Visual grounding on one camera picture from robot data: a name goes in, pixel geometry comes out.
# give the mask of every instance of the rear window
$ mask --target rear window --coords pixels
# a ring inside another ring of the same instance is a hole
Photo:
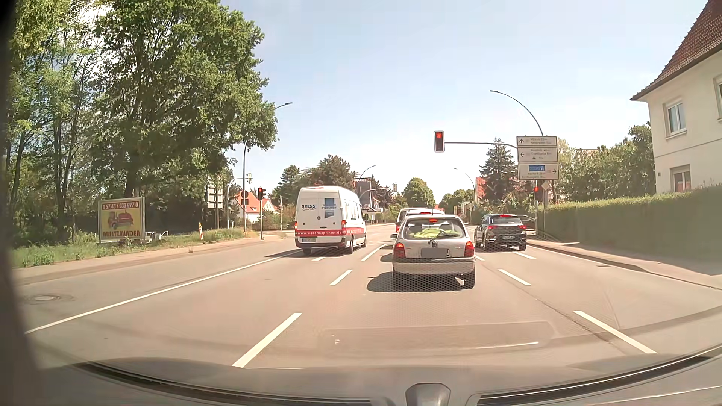
[[[430,240],[441,236],[464,236],[464,224],[456,218],[423,217],[407,221],[403,230],[406,240]]]
[[[521,219],[516,216],[492,216],[492,224],[521,224]]]

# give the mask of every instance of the road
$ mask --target road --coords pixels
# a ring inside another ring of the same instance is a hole
[[[534,247],[477,250],[473,289],[394,291],[392,231],[369,227],[347,255],[304,257],[286,238],[19,286],[27,336],[70,360],[245,368],[564,366],[722,342],[721,291]]]

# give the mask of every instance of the license plate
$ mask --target license plate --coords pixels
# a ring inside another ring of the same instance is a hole
[[[449,250],[445,248],[422,248],[422,258],[446,258],[449,256]]]

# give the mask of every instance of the tail light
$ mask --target tail light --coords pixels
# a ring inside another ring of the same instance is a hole
[[[406,249],[402,243],[396,243],[396,245],[393,246],[393,257],[406,258]]]
[[[466,242],[466,246],[464,247],[464,256],[474,256],[474,243],[471,241]]]

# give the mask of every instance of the car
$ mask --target car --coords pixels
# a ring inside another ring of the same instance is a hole
[[[399,210],[399,216],[396,218],[396,232],[398,233],[401,227],[401,222],[408,215],[442,215],[444,211],[437,209],[428,209],[425,207],[406,207]]]
[[[499,246],[526,250],[526,226],[517,215],[485,215],[474,230],[475,246],[491,251]]]
[[[474,287],[477,260],[474,243],[459,216],[406,216],[391,239],[395,289],[423,275],[453,275],[464,281],[464,289]]]
[[[366,247],[366,222],[356,193],[340,186],[301,188],[296,201],[295,242],[304,255],[336,248],[351,254]]]

